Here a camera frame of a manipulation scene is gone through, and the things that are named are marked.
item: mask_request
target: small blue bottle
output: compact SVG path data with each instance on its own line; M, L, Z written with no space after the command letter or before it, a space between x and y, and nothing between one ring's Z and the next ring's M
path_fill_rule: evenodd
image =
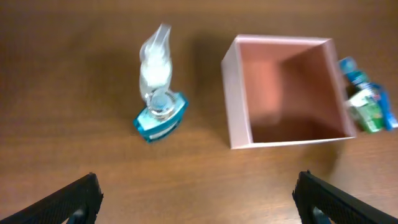
M170 29L167 24L160 25L140 51L140 92L146 107L133 124L147 142L168 136L181 123L188 106L182 93L169 90L172 76Z

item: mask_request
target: wood grain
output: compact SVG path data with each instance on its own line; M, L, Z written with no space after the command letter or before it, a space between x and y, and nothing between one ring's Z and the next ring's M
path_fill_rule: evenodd
M236 34L332 37L389 91L398 113L395 0L2 0L0 218L91 172L98 223L300 223L298 173L398 217L397 133L230 151L220 62ZM146 144L139 49L172 25L172 88L190 107Z

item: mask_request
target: rectangular container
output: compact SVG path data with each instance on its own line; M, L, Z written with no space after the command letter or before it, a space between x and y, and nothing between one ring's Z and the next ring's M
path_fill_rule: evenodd
M331 39L238 35L221 65L232 149L353 138Z

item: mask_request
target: blue object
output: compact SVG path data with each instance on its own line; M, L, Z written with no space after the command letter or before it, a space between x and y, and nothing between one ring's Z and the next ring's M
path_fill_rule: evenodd
M371 86L379 92L379 99L377 103L379 104L381 112L383 113L384 127L387 131L392 131L394 128L398 127L398 122L394 114L391 112L388 94L382 86L376 83L371 83Z
M344 75L354 72L357 69L356 62L352 57L341 59L339 65Z
M153 100L154 107L148 105L133 121L134 126L147 142L154 142L165 138L180 124L187 109L188 101L182 93L172 94L172 102L161 103L160 101L165 98L164 96L160 96L158 99ZM172 104L169 107L170 110L168 110L167 114L161 114L160 117L158 107L164 107L167 103Z

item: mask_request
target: blue bottle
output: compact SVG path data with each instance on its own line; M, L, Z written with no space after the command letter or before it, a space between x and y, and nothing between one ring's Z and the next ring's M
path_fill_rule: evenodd
M172 76L170 29L169 25L160 25L140 51L140 92L146 107L133 124L147 142L168 136L181 123L188 106L182 93L169 90Z

